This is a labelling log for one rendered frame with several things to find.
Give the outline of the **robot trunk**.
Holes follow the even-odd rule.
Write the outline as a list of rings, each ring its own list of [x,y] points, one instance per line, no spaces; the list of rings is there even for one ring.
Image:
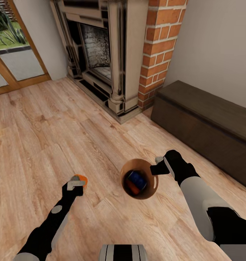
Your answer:
[[[144,245],[102,245],[98,261],[148,261]]]

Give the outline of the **trash can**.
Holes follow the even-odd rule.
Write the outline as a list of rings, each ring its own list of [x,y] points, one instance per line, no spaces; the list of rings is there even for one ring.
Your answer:
[[[146,200],[156,193],[159,186],[159,178],[158,175],[152,175],[150,166],[152,166],[152,164],[150,164],[148,161],[135,158],[126,162],[126,164],[122,167],[120,171],[120,183],[125,193],[128,194],[130,197],[137,200]],[[133,195],[129,187],[126,185],[126,182],[124,181],[124,179],[126,179],[133,171],[139,174],[147,182],[145,188],[136,196]],[[154,188],[155,177],[157,180],[156,188]]]

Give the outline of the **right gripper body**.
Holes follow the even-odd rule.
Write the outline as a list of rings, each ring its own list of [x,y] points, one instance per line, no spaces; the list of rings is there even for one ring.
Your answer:
[[[170,171],[165,171],[161,168],[160,163],[155,166],[150,166],[152,175],[161,175],[161,174],[169,174]]]

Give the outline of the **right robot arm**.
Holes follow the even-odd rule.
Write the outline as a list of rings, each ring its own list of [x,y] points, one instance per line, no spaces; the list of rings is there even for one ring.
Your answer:
[[[204,239],[215,242],[232,261],[246,261],[246,220],[203,181],[179,152],[167,152],[155,162],[150,166],[152,175],[171,173]]]

